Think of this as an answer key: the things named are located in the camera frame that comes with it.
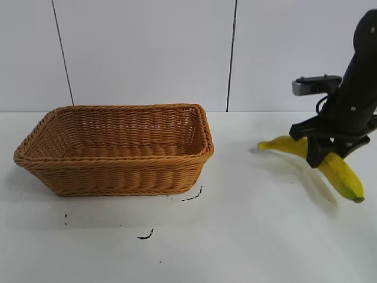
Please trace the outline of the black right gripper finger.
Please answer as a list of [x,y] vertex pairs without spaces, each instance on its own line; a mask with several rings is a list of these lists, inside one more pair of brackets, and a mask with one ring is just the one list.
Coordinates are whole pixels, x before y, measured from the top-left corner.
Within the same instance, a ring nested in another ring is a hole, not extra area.
[[346,158],[352,152],[354,152],[360,147],[365,146],[369,142],[370,142],[369,137],[363,137],[359,140],[354,140],[354,141],[340,141],[338,145],[338,155],[341,158]]
[[329,140],[308,140],[306,161],[311,168],[317,168],[329,153]]

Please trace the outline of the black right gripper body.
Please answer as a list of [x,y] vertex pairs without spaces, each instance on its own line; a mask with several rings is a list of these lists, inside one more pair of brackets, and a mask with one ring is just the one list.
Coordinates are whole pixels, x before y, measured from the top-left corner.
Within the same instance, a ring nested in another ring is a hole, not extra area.
[[376,55],[354,55],[343,77],[323,75],[300,77],[292,82],[296,96],[326,93],[317,116],[292,125],[289,134],[295,141],[303,137],[354,141],[367,137],[369,123],[376,109]]

